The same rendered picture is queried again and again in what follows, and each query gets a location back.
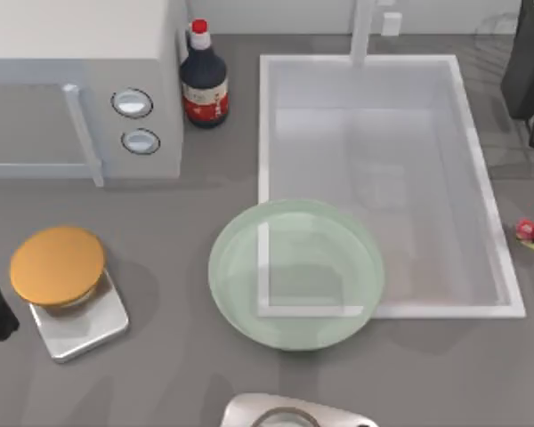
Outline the pale green glass bowl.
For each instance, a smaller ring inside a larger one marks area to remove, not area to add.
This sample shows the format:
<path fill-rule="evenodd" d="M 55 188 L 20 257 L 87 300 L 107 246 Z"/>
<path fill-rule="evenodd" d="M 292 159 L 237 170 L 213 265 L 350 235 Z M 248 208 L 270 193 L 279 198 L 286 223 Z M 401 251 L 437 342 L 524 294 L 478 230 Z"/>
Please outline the pale green glass bowl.
<path fill-rule="evenodd" d="M 316 200 L 270 201 L 234 217 L 215 240 L 208 284 L 245 337 L 312 351 L 359 332 L 384 293 L 384 262 L 363 224 Z"/>

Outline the dark bottle with red cap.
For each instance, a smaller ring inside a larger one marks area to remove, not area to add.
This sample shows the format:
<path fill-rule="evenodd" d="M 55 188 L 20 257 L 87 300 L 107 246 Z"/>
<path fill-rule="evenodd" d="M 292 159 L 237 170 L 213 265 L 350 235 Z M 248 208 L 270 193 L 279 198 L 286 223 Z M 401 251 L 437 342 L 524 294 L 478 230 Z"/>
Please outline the dark bottle with red cap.
<path fill-rule="evenodd" d="M 186 37 L 188 56 L 180 66 L 183 108 L 196 127 L 214 128 L 229 114 L 227 66 L 214 51 L 206 20 L 193 20 Z"/>

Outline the small microwave knob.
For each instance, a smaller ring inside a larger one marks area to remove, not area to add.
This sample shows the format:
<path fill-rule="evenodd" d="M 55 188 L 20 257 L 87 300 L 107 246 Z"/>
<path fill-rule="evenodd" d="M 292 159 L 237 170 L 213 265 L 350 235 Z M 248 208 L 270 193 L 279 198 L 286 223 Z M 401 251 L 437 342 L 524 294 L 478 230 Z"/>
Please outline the small microwave knob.
<path fill-rule="evenodd" d="M 152 131 L 138 128 L 121 135 L 122 146 L 132 154 L 149 156 L 157 152 L 161 142 L 159 137 Z"/>

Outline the large microwave knob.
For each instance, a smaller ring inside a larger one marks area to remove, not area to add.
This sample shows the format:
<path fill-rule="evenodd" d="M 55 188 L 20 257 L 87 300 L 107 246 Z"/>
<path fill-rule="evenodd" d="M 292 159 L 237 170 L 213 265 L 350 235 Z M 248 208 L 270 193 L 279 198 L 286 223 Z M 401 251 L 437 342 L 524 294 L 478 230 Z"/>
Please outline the large microwave knob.
<path fill-rule="evenodd" d="M 153 110 L 149 95 L 136 88 L 127 88 L 112 95 L 112 108 L 123 117 L 139 119 L 148 116 Z"/>

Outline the white sink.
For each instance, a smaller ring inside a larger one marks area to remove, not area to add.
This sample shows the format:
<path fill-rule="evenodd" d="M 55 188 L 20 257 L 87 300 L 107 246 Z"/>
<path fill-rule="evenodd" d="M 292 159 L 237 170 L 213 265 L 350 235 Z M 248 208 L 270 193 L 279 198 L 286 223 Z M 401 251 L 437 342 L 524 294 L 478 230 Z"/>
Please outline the white sink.
<path fill-rule="evenodd" d="M 378 318 L 523 318 L 453 55 L 264 55 L 260 201 L 357 217 L 384 259 Z"/>

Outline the silver rounded appliance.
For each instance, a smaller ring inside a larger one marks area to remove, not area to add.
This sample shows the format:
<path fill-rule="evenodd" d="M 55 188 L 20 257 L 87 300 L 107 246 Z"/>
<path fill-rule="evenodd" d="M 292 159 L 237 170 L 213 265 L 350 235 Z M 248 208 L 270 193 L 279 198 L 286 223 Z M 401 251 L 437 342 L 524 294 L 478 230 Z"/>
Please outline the silver rounded appliance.
<path fill-rule="evenodd" d="M 241 393 L 227 404 L 219 427 L 379 427 L 364 415 L 268 393 Z"/>

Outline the tall white tap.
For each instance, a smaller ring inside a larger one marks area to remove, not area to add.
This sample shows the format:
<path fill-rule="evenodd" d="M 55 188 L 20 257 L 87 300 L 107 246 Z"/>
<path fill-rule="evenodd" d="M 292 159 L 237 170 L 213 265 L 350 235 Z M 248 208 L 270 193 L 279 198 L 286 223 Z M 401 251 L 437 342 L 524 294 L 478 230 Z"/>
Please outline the tall white tap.
<path fill-rule="evenodd" d="M 376 0 L 355 0 L 350 60 L 353 66 L 361 66 L 368 51 Z"/>

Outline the silver kitchen scale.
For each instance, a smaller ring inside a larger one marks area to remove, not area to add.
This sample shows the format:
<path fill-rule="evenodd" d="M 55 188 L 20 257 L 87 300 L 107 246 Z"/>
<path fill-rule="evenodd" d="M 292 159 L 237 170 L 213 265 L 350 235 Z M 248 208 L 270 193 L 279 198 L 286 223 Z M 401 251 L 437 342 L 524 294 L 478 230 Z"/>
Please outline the silver kitchen scale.
<path fill-rule="evenodd" d="M 29 310 L 50 357 L 57 363 L 74 359 L 124 333 L 130 321 L 119 291 L 107 270 L 99 284 L 77 302 L 60 308 L 34 304 Z"/>

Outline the orange round lid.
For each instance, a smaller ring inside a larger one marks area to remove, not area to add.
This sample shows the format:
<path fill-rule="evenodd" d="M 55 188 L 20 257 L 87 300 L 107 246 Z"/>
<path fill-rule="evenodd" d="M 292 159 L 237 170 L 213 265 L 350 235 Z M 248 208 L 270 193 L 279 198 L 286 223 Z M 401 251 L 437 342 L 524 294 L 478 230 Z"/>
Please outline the orange round lid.
<path fill-rule="evenodd" d="M 26 302 L 60 307 L 79 301 L 101 281 L 106 254 L 101 240 L 75 226 L 40 230 L 13 253 L 9 276 Z"/>

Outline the pale microwave oven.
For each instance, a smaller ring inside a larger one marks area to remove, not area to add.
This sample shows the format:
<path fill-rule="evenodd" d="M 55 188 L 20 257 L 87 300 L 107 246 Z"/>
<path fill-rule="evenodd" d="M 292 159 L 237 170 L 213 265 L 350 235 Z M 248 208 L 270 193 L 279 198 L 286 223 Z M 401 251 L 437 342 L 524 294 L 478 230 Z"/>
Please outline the pale microwave oven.
<path fill-rule="evenodd" d="M 181 172 L 179 66 L 186 0 L 0 0 L 0 179 L 90 179 L 62 91 L 80 88 L 104 184 L 174 180 Z M 114 93 L 146 92 L 153 110 L 120 116 Z M 135 155 L 121 135 L 144 128 L 161 142 Z"/>

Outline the red and white small toy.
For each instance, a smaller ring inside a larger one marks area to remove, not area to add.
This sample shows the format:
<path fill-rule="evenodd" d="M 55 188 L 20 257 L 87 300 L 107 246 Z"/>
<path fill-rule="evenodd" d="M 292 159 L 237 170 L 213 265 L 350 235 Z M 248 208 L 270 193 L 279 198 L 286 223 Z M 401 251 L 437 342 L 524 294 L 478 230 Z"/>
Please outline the red and white small toy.
<path fill-rule="evenodd" d="M 515 225 L 516 239 L 534 251 L 534 222 L 529 219 L 521 219 Z"/>

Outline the white wall socket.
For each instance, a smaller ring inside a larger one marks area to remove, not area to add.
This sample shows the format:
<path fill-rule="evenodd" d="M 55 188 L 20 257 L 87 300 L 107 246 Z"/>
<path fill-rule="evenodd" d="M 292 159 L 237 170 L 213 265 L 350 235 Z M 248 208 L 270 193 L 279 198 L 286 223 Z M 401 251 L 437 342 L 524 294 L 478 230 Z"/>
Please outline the white wall socket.
<path fill-rule="evenodd" d="M 401 32 L 402 14 L 385 12 L 383 15 L 381 36 L 398 36 Z"/>

